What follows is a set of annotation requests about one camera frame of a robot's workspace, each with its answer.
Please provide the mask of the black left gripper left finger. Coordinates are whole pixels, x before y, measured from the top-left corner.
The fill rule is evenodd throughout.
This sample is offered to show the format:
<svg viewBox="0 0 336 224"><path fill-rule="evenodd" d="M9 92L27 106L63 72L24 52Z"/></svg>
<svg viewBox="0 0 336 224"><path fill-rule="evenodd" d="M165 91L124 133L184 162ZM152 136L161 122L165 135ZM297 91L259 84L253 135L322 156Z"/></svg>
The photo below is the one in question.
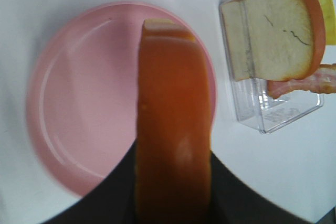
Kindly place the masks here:
<svg viewBox="0 0 336 224"><path fill-rule="evenodd" d="M133 142L116 168L90 193L45 223L137 223Z"/></svg>

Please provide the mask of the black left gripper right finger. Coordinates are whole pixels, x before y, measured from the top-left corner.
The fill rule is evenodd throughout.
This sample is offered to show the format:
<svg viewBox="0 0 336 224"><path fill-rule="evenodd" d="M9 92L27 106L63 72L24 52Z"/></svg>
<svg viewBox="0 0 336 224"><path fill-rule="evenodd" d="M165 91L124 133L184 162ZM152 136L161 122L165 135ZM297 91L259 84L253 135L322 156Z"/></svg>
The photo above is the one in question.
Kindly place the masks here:
<svg viewBox="0 0 336 224"><path fill-rule="evenodd" d="M309 223L249 188L214 153L211 169L209 223Z"/></svg>

